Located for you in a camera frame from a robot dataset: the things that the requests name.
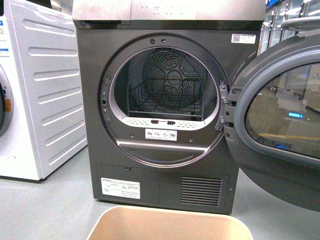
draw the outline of information label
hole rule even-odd
[[[102,194],[140,199],[140,182],[101,178]]]
[[[255,44],[256,35],[253,34],[232,34],[231,43],[234,44]]]
[[[161,129],[145,129],[146,139],[177,141],[177,131]]]

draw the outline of dryer door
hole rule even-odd
[[[257,185],[294,205],[320,211],[320,32],[268,49],[234,82],[224,135]]]
[[[0,65],[0,137],[8,129],[13,116],[13,94],[5,71]]]

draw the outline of dryer drum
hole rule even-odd
[[[136,54],[116,81],[115,101],[128,117],[204,121],[217,105],[216,86],[206,67],[176,48],[158,47]]]

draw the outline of laundry basket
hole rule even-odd
[[[226,215],[116,206],[104,212],[87,240],[253,240],[240,220]]]

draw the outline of barcode sticker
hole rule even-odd
[[[253,34],[232,34],[231,43],[234,44],[255,44],[256,35]]]

